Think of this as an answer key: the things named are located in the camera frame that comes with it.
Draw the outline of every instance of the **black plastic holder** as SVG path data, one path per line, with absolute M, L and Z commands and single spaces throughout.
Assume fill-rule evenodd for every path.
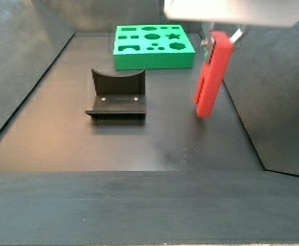
M 129 76 L 111 76 L 94 69 L 91 72 L 97 96 L 86 114 L 95 119 L 145 119 L 146 70 Z

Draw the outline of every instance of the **red block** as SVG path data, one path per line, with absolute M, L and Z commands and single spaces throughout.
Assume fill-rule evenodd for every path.
M 216 47 L 210 63 L 205 62 L 196 92 L 198 117 L 210 117 L 218 89 L 224 80 L 229 60 L 234 51 L 234 43 L 225 32 L 213 32 Z

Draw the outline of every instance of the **dark edge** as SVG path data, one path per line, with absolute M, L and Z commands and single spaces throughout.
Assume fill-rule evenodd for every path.
M 33 87 L 33 89 L 30 90 L 29 94 L 26 95 L 26 97 L 25 97 L 23 100 L 21 101 L 19 106 L 17 107 L 17 109 L 15 109 L 15 111 L 13 112 L 13 114 L 11 114 L 11 116 L 10 116 L 10 118 L 9 118 L 9 120 L 6 121 L 3 127 L 0 128 L 0 135 L 2 135 L 2 133 L 5 132 L 7 126 L 10 125 L 10 123 L 11 123 L 11 121 L 13 121 L 15 115 L 18 114 L 18 112 L 19 112 L 19 110 L 21 110 L 21 108 L 22 108 L 22 106 L 23 106 L 25 103 L 27 102 L 27 100 L 29 100 L 29 98 L 30 98 L 33 92 L 37 90 L 39 83 L 42 82 L 43 78 L 47 76 L 47 74 L 49 74 L 49 72 L 50 72 L 50 69 L 51 69 L 53 65 L 55 64 L 57 60 L 59 59 L 61 54 L 62 54 L 62 52 L 65 51 L 67 45 L 70 44 L 70 42 L 71 42 L 74 36 L 75 36 L 75 32 L 74 32 L 73 36 L 70 37 L 67 43 L 65 44 L 65 46 L 63 46 L 61 52 L 58 53 L 57 58 L 53 60 L 53 62 L 51 62 L 51 64 L 50 64 L 47 70 L 45 71 L 45 73 L 43 73 L 43 75 L 42 75 L 39 81 L 37 82 L 37 84 L 35 84 L 35 86 Z
M 254 152 L 256 152 L 257 158 L 258 158 L 258 160 L 260 160 L 261 168 L 262 168 L 264 171 L 269 171 L 268 168 L 265 167 L 262 158 L 260 157 L 260 154 L 258 154 L 258 152 L 257 152 L 256 145 L 254 145 L 254 143 L 253 143 L 253 141 L 252 141 L 250 134 L 249 134 L 249 131 L 248 131 L 248 128 L 246 128 L 246 124 L 245 124 L 244 119 L 242 119 L 242 117 L 241 117 L 241 114 L 240 114 L 240 112 L 238 112 L 238 110 L 237 110 L 237 105 L 236 105 L 236 102 L 234 102 L 234 100 L 233 100 L 232 93 L 230 93 L 230 90 L 229 90 L 229 88 L 228 88 L 228 85 L 226 85 L 225 80 L 224 80 L 224 85 L 225 85 L 226 92 L 228 92 L 230 101 L 232 101 L 232 103 L 233 103 L 233 107 L 234 107 L 234 109 L 236 109 L 236 112 L 237 112 L 237 115 L 238 115 L 238 118 L 240 118 L 240 121 L 241 121 L 242 126 L 244 126 L 244 129 L 245 129 L 245 131 L 246 131 L 246 135 L 248 135 L 248 139 L 249 139 L 249 141 L 250 141 L 250 145 L 252 145 L 252 147 L 253 147 L 253 150 L 254 150 Z

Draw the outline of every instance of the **black surface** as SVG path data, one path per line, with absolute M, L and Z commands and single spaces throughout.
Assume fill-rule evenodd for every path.
M 0 245 L 299 243 L 299 179 L 253 172 L 0 174 Z
M 225 82 L 265 167 L 299 175 L 299 23 L 250 30 Z
M 146 70 L 127 76 L 111 76 L 94 69 L 95 99 L 91 111 L 97 119 L 110 120 L 146 117 Z
M 201 38 L 193 69 L 148 71 L 146 122 L 97 122 L 91 68 L 115 72 L 114 38 L 77 35 L 0 135 L 0 171 L 261 170 L 225 87 L 213 117 L 196 116 Z

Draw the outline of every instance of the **gray floor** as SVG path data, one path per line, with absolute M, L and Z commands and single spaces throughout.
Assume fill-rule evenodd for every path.
M 94 124 L 111 51 L 73 39 L 0 135 L 0 245 L 299 243 L 299 178 L 262 171 L 225 88 L 196 118 L 204 54 L 149 71 L 145 125 Z
M 221 89 L 212 118 L 196 117 L 202 66 L 148 72 L 145 124 L 94 124 L 90 69 L 115 73 L 114 37 L 77 35 L 0 136 L 0 172 L 261 170 L 236 109 Z
M 264 171 L 0 173 L 0 245 L 299 243 L 299 179 Z

